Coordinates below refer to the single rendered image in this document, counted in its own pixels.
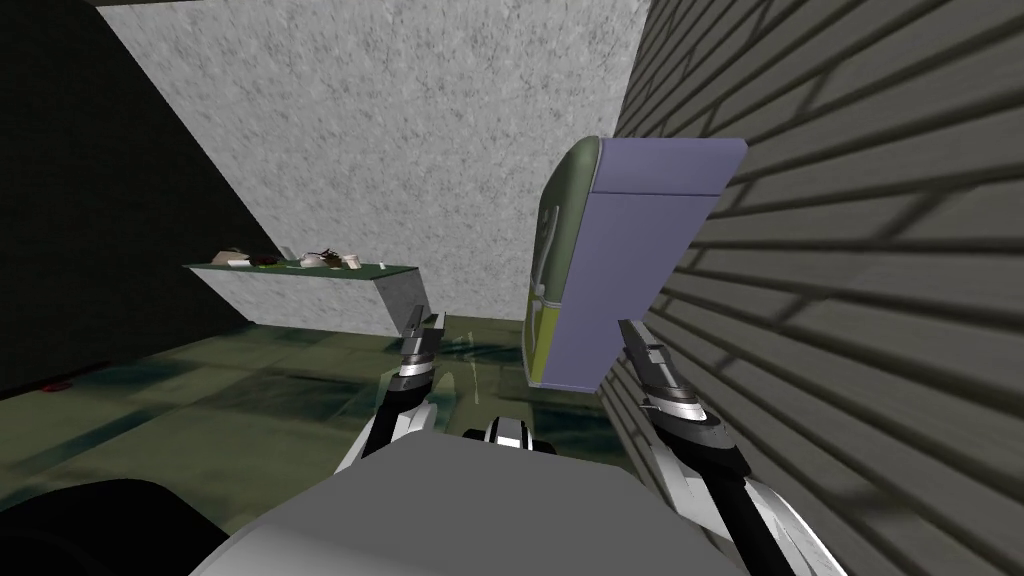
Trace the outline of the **green and purple fridge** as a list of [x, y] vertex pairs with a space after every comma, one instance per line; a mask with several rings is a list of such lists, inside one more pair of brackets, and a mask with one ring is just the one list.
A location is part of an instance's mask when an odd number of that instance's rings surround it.
[[744, 157], [740, 138], [602, 138], [543, 388], [596, 392]]

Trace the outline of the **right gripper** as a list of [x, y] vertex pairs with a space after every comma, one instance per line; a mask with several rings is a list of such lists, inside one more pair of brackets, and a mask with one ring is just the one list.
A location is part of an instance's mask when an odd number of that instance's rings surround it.
[[620, 320], [625, 354], [635, 362], [635, 370], [647, 395], [676, 404], [697, 404], [692, 387], [665, 355], [664, 345], [640, 320]]

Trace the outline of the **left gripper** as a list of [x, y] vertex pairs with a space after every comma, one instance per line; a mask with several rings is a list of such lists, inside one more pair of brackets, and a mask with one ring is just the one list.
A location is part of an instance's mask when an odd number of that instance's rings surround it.
[[402, 331], [400, 355], [402, 365], [431, 362], [440, 346], [440, 338], [445, 333], [446, 314], [432, 314], [425, 320], [425, 329], [420, 329], [424, 306], [415, 305]]

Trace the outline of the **grey counter with green top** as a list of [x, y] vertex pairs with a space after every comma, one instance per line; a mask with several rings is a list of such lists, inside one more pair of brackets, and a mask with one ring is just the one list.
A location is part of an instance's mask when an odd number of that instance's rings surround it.
[[258, 325], [397, 337], [415, 311], [432, 315], [418, 268], [354, 255], [307, 253], [268, 266], [222, 258], [186, 269]]

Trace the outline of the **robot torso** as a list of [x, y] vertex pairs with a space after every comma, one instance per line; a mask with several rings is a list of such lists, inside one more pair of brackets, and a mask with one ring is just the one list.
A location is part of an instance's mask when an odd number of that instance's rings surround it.
[[627, 471], [414, 431], [259, 516], [191, 576], [744, 576]]

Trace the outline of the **green fridge door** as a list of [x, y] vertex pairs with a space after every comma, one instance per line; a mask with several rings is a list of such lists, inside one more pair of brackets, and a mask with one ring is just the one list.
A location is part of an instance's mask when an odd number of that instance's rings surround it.
[[554, 330], [562, 307], [563, 292], [572, 262], [577, 239], [589, 195], [599, 166], [602, 139], [588, 136], [577, 141], [556, 165], [540, 196], [535, 243], [540, 215], [545, 209], [560, 207], [554, 241], [547, 258], [543, 283], [544, 297], [534, 294], [531, 271], [521, 351], [528, 385], [547, 385], [544, 371], [550, 356]]

